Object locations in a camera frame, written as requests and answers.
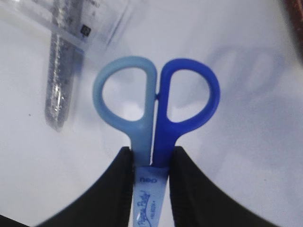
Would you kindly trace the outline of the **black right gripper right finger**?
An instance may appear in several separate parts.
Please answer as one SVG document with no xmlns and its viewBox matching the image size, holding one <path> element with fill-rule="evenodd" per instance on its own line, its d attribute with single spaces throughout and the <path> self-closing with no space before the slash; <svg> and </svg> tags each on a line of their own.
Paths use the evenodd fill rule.
<svg viewBox="0 0 303 227">
<path fill-rule="evenodd" d="M 169 191 L 177 227 L 274 227 L 217 187 L 182 147 L 170 161 Z"/>
</svg>

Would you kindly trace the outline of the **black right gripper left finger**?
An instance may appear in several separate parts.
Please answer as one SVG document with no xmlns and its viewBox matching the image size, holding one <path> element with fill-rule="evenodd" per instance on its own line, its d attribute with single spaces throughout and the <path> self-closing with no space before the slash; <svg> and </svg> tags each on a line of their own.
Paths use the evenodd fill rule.
<svg viewBox="0 0 303 227">
<path fill-rule="evenodd" d="M 40 227 L 126 227 L 132 203 L 133 153 L 122 147 L 106 171 L 80 197 Z"/>
</svg>

